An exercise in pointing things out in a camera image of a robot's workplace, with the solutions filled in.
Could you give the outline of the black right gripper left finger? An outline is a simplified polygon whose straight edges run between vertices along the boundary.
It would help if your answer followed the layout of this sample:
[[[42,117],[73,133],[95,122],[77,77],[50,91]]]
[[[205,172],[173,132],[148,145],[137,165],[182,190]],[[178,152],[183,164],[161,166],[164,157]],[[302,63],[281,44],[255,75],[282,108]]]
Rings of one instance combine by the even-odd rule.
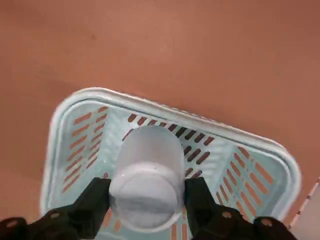
[[[92,240],[110,208],[110,179],[95,177],[74,203],[49,210],[28,224],[23,217],[0,221],[2,240]]]

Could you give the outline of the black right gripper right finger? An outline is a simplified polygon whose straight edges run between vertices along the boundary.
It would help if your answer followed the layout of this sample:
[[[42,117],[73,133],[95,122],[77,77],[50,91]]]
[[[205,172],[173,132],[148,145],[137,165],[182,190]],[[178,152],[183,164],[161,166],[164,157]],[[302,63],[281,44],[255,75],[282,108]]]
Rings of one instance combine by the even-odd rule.
[[[184,206],[193,240],[295,240],[277,219],[248,222],[235,208],[215,203],[203,177],[184,181]]]

